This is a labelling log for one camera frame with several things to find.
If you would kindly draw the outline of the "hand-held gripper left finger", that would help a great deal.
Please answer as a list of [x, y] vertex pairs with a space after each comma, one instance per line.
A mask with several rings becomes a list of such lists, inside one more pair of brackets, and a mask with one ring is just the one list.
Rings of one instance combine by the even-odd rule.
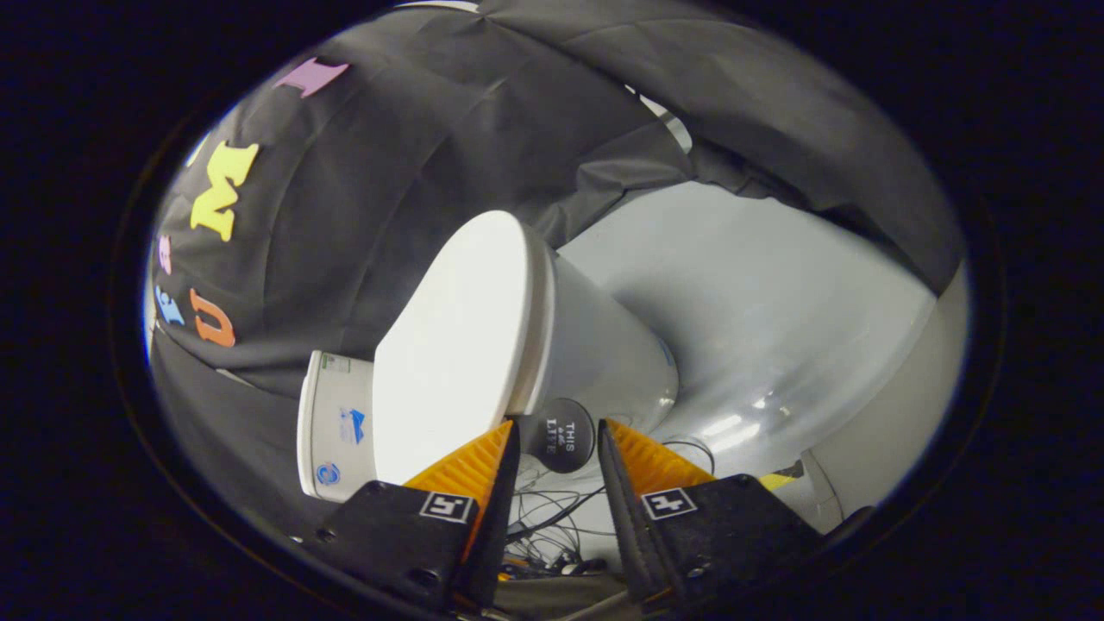
[[338, 573], [431, 613], [492, 606], [520, 433], [505, 421], [403, 485], [371, 480], [304, 539]]

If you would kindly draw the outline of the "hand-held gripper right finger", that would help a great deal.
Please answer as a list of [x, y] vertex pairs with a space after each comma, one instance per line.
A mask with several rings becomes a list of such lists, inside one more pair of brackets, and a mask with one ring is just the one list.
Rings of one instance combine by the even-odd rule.
[[711, 609], [798, 567], [822, 536], [757, 477], [715, 477], [605, 419], [597, 457], [631, 601]]

